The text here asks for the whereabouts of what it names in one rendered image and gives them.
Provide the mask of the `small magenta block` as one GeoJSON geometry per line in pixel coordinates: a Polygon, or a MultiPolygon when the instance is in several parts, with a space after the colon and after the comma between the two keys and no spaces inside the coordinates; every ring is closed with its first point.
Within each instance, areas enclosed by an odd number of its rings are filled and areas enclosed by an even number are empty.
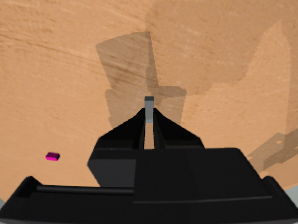
{"type": "Polygon", "coordinates": [[[45,157],[47,160],[58,161],[58,159],[60,158],[60,155],[58,153],[48,152],[48,154],[45,157]]]}

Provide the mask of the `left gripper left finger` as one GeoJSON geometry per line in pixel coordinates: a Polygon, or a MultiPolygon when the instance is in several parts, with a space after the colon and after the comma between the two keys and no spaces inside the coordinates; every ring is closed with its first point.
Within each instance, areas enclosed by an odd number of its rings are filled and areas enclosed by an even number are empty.
{"type": "Polygon", "coordinates": [[[144,143],[145,108],[142,108],[134,117],[99,137],[94,149],[100,147],[131,147],[133,149],[144,149],[144,143]]]}

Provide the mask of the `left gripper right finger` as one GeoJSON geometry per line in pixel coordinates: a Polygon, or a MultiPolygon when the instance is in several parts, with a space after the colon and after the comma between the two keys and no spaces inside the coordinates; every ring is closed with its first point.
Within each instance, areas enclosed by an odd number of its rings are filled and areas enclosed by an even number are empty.
{"type": "Polygon", "coordinates": [[[153,108],[153,137],[154,149],[205,148],[200,137],[166,118],[157,108],[153,108]]]}

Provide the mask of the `grey rod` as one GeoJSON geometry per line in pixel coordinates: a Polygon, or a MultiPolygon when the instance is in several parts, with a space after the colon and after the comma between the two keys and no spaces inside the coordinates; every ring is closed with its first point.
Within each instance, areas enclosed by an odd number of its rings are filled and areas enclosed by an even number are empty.
{"type": "Polygon", "coordinates": [[[145,96],[145,123],[153,123],[154,96],[145,96]]]}

